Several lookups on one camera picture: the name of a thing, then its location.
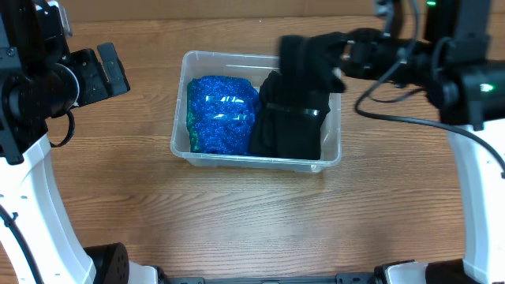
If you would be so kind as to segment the black garment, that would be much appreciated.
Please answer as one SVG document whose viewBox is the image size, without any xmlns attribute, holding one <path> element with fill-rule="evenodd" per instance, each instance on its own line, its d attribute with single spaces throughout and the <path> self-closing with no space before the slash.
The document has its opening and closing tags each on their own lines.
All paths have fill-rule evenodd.
<svg viewBox="0 0 505 284">
<path fill-rule="evenodd" d="M 249 154 L 320 159 L 321 127 L 331 111 L 330 94 L 305 90 L 272 71 L 260 86 L 259 97 Z"/>
<path fill-rule="evenodd" d="M 342 63 L 347 35 L 332 32 L 305 37 L 279 38 L 279 71 L 290 83 L 307 91 L 342 93 L 345 84 L 334 74 Z"/>
</svg>

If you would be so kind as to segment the blue sequin fabric bundle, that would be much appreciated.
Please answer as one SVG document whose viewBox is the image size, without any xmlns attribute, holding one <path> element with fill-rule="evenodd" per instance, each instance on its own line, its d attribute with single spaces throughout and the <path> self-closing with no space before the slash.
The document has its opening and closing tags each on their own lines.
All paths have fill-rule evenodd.
<svg viewBox="0 0 505 284">
<path fill-rule="evenodd" d="M 259 93 L 249 80 L 205 76 L 187 86 L 186 128 L 190 151 L 247 155 Z"/>
</svg>

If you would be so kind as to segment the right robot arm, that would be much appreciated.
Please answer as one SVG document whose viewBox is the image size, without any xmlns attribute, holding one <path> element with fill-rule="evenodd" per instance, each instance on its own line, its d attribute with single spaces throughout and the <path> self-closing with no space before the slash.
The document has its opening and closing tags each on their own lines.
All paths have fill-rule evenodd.
<svg viewBox="0 0 505 284">
<path fill-rule="evenodd" d="M 438 110 L 461 187 L 466 248 L 460 260 L 383 264 L 371 283 L 501 283 L 504 280 L 504 63 L 487 57 L 489 0 L 429 1 L 401 39 L 400 1 L 377 1 L 383 31 L 350 33 L 348 77 L 414 85 Z"/>
</svg>

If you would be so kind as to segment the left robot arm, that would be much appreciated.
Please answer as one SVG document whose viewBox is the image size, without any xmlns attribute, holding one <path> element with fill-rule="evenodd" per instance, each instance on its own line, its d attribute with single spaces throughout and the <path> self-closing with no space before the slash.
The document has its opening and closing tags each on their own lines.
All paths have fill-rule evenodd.
<svg viewBox="0 0 505 284">
<path fill-rule="evenodd" d="M 47 120 L 125 94 L 111 43 L 71 51 L 56 1 L 1 3 L 1 243 L 20 283 L 161 283 L 122 243 L 84 247 L 55 181 Z"/>
</svg>

